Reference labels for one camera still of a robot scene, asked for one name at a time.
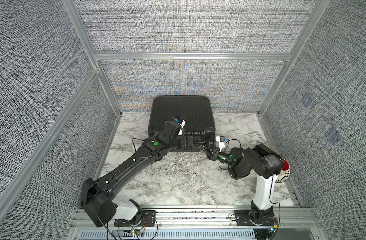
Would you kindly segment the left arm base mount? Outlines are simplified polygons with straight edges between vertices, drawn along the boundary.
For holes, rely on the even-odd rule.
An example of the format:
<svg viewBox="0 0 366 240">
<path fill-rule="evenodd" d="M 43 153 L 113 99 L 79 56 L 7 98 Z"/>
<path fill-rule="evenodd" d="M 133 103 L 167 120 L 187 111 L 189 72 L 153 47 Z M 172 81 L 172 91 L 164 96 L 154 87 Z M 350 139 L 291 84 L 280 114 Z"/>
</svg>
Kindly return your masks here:
<svg viewBox="0 0 366 240">
<path fill-rule="evenodd" d="M 156 211 L 144 210 L 134 200 L 115 200 L 117 211 L 113 217 L 115 227 L 154 227 Z"/>
</svg>

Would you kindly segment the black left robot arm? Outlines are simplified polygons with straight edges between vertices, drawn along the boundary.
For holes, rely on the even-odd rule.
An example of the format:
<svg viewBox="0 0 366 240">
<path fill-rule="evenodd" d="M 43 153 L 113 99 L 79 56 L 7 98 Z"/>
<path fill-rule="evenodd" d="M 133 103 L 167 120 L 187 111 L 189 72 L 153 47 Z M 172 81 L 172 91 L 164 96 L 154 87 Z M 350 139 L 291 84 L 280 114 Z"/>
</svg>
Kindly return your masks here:
<svg viewBox="0 0 366 240">
<path fill-rule="evenodd" d="M 81 206 L 96 227 L 107 224 L 120 208 L 114 199 L 143 169 L 182 146 L 185 130 L 176 121 L 167 121 L 161 131 L 148 137 L 135 153 L 106 175 L 82 184 Z"/>
</svg>

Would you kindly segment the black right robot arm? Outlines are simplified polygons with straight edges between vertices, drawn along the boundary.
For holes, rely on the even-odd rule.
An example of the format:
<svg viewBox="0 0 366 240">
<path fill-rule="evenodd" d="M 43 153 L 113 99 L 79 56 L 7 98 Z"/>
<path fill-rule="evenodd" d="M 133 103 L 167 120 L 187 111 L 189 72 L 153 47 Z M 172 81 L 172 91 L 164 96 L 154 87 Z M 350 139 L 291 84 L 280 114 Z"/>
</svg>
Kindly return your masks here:
<svg viewBox="0 0 366 240">
<path fill-rule="evenodd" d="M 274 186 L 284 167 L 284 159 L 263 144 L 254 148 L 232 148 L 230 152 L 220 148 L 203 148 L 207 158 L 228 165 L 227 171 L 234 180 L 247 177 L 251 171 L 257 174 L 256 191 L 251 201 L 249 221 L 263 225 L 266 221 L 277 220 L 273 212 Z"/>
</svg>

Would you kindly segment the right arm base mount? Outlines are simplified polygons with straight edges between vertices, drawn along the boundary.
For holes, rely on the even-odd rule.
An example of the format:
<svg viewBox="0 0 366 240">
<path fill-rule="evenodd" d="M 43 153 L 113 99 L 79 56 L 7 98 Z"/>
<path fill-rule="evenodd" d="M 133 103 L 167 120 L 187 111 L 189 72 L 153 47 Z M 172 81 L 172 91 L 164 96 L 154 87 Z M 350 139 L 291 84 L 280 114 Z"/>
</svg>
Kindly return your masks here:
<svg viewBox="0 0 366 240">
<path fill-rule="evenodd" d="M 273 205 L 261 209 L 254 201 L 249 210 L 235 210 L 234 217 L 238 226 L 275 226 L 279 219 L 275 216 Z"/>
</svg>

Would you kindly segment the black ribbed hard-shell suitcase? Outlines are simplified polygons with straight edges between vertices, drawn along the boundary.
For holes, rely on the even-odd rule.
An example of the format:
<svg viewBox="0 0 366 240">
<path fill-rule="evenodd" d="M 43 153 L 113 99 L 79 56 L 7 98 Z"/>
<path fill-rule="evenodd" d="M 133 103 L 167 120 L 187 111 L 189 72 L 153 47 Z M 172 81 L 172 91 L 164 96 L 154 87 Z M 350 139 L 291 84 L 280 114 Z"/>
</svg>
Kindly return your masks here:
<svg viewBox="0 0 366 240">
<path fill-rule="evenodd" d="M 158 96 L 154 99 L 148 133 L 163 129 L 166 121 L 185 119 L 185 136 L 193 136 L 193 152 L 199 152 L 203 144 L 215 146 L 215 122 L 209 98 L 200 95 Z"/>
</svg>

